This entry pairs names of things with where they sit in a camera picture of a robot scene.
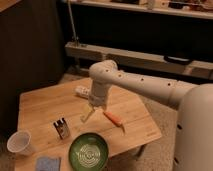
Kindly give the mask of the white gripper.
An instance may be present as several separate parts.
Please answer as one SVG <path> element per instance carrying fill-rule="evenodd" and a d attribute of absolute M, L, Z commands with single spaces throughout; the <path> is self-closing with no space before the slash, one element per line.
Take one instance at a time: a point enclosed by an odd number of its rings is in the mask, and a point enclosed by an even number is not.
<path fill-rule="evenodd" d="M 95 96 L 93 94 L 89 95 L 89 103 L 93 107 L 101 107 L 103 110 L 107 108 L 107 96 Z M 90 116 L 95 112 L 94 108 L 88 108 L 84 111 L 84 114 L 80 117 L 81 121 L 85 123 Z M 117 127 L 120 127 L 122 130 L 125 130 L 122 120 L 113 115 L 110 112 L 104 111 L 103 114 Z"/>

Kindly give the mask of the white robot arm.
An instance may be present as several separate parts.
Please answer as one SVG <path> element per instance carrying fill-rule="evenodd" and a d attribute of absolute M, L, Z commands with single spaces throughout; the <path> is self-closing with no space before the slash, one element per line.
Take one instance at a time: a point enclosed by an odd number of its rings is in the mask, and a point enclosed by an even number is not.
<path fill-rule="evenodd" d="M 213 83 L 123 72 L 113 60 L 91 65 L 89 76 L 88 101 L 94 107 L 106 105 L 116 85 L 177 110 L 173 171 L 213 171 Z"/>

